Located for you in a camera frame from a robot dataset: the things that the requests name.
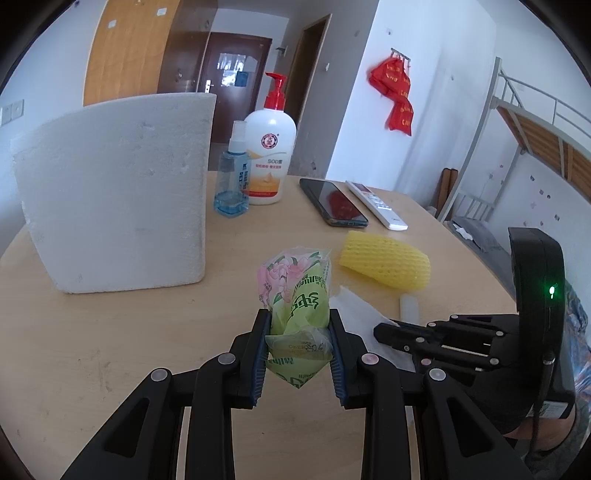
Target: screw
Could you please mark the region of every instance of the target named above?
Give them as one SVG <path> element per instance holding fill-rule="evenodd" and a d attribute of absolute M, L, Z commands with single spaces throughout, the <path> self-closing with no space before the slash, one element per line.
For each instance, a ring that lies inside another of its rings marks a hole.
<path fill-rule="evenodd" d="M 232 365 L 236 361 L 236 356 L 233 353 L 223 353 L 218 356 L 217 361 L 222 365 Z"/>
<path fill-rule="evenodd" d="M 365 365 L 375 365 L 376 363 L 379 362 L 379 357 L 377 355 L 374 355 L 373 353 L 365 353 L 361 357 L 361 361 Z"/>
<path fill-rule="evenodd" d="M 445 380 L 446 374 L 440 368 L 433 368 L 432 370 L 429 370 L 429 377 L 437 382 L 442 382 Z"/>
<path fill-rule="evenodd" d="M 150 378 L 155 382 L 161 382 L 168 376 L 168 372 L 164 368 L 157 368 L 150 374 Z"/>

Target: clear spray bottle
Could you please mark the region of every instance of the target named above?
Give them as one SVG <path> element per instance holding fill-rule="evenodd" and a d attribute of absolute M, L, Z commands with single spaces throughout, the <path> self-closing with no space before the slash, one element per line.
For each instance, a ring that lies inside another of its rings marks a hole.
<path fill-rule="evenodd" d="M 234 218 L 248 211 L 251 157 L 246 153 L 246 122 L 236 121 L 228 150 L 222 153 L 217 170 L 214 209 Z"/>

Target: green packaging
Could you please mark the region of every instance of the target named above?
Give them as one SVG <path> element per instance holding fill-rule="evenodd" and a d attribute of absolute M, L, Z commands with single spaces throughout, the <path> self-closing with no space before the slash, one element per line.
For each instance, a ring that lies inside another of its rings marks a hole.
<path fill-rule="evenodd" d="M 296 388 L 332 360 L 329 251 L 297 248 L 259 269 L 259 298 L 272 312 L 267 368 Z"/>

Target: white tissue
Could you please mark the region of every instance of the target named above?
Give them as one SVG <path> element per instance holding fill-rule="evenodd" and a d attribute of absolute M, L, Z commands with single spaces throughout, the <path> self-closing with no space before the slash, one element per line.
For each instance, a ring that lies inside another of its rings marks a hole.
<path fill-rule="evenodd" d="M 395 322 L 384 317 L 369 303 L 363 301 L 345 287 L 341 287 L 339 294 L 332 297 L 329 303 L 330 308 L 338 309 L 345 330 L 359 335 L 363 339 L 368 352 L 385 358 L 392 362 L 396 368 L 409 372 L 415 371 L 410 353 L 394 350 L 388 345 L 379 343 L 374 337 L 374 327 L 380 323 L 396 325 Z"/>
<path fill-rule="evenodd" d="M 466 232 L 464 227 L 461 227 L 455 223 L 453 224 L 453 227 L 456 229 L 456 232 L 463 237 L 464 240 L 468 240 L 469 242 L 474 240 L 474 237 Z"/>

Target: foam fruit sleeve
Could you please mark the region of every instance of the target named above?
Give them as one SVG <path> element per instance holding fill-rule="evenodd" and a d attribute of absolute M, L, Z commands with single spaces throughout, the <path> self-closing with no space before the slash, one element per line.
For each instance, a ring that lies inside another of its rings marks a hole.
<path fill-rule="evenodd" d="M 429 257 L 382 235 L 348 233 L 339 264 L 400 290 L 421 290 L 431 279 Z"/>

